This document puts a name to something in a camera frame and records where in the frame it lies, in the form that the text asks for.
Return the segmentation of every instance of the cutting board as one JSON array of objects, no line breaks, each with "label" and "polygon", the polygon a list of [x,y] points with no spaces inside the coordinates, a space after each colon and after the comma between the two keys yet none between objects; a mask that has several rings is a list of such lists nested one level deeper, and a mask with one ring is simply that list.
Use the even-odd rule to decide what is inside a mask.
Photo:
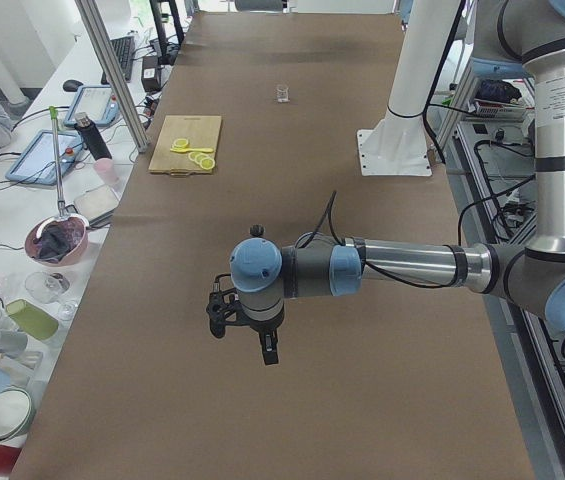
[{"label": "cutting board", "polygon": [[219,115],[167,115],[151,157],[149,172],[172,175],[213,173],[213,170],[203,170],[189,160],[187,153],[175,153],[170,149],[175,139],[188,138],[191,147],[213,148],[215,152],[209,155],[216,159],[221,125],[222,117]]}]

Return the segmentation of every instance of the metal frame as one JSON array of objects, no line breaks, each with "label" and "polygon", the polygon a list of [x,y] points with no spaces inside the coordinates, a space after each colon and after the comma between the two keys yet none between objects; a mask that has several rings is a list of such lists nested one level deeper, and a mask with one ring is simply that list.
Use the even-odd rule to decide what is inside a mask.
[{"label": "metal frame", "polygon": [[82,17],[84,27],[89,34],[93,50],[95,50],[102,70],[104,70],[106,78],[109,80],[118,99],[122,116],[131,132],[135,146],[139,153],[145,152],[149,146],[149,139],[138,118],[135,103],[124,80],[124,74],[111,46],[111,39],[107,34],[96,2],[95,0],[75,0],[75,4],[78,7],[80,17]]}]

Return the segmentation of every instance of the tablet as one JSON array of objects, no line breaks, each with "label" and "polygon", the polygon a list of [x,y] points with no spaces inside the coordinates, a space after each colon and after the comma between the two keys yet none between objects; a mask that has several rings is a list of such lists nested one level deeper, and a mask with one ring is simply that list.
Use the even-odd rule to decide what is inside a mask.
[{"label": "tablet", "polygon": [[75,127],[75,114],[84,112],[96,126],[107,127],[113,123],[119,110],[109,85],[82,85],[75,92],[73,103],[64,117],[64,125]]},{"label": "tablet", "polygon": [[[77,132],[60,132],[58,135],[62,176],[73,166],[82,150],[82,138]],[[6,172],[7,180],[21,183],[55,185],[55,156],[53,132],[41,130],[24,149],[13,166]]]}]

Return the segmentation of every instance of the metal rod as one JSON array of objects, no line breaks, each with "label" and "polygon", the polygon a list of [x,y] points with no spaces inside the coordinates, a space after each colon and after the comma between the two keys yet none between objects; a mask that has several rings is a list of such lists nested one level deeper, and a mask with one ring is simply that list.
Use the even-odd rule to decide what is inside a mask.
[{"label": "metal rod", "polygon": [[[415,243],[364,240],[366,261],[397,277],[410,281],[436,285],[449,284],[456,276],[456,257],[447,246],[419,245]],[[347,245],[353,245],[347,239]],[[457,279],[456,286],[482,291],[488,285],[492,273],[491,255],[484,245],[461,247],[466,258],[466,278]],[[364,278],[386,280],[387,277],[372,268],[365,268]]]},{"label": "metal rod", "polygon": [[95,50],[98,61],[118,99],[122,117],[124,117],[126,125],[131,132],[138,152],[145,152],[149,146],[149,139],[138,118],[131,92],[129,92],[129,88],[124,81],[120,64],[117,56],[113,52],[111,40],[106,32],[106,27],[104,26],[102,16],[100,15],[95,0],[75,0],[75,4],[78,7],[80,17],[82,17],[82,21],[84,22],[84,27],[93,44],[93,50]]},{"label": "metal rod", "polygon": [[60,219],[67,217],[66,202],[64,201],[64,186],[62,184],[62,165],[60,164],[60,141],[58,140],[58,111],[49,107],[51,113],[51,128],[53,131],[53,158],[55,160],[55,186],[58,192],[58,214]]}]

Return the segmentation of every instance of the lemon slice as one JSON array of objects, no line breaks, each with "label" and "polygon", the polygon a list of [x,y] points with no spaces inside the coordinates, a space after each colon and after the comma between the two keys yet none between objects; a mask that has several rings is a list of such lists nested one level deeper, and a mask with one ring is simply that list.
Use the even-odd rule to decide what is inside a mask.
[{"label": "lemon slice", "polygon": [[213,167],[215,167],[215,160],[213,160],[213,157],[204,155],[204,157],[198,157],[198,165],[202,170],[213,170]]},{"label": "lemon slice", "polygon": [[189,139],[188,138],[176,138],[171,145],[171,148],[182,149],[189,146]]},{"label": "lemon slice", "polygon": [[198,163],[198,159],[199,159],[202,155],[206,155],[206,154],[201,153],[201,152],[191,152],[191,153],[189,153],[188,156],[189,156],[189,160],[191,160],[193,163],[199,164],[199,163]]}]

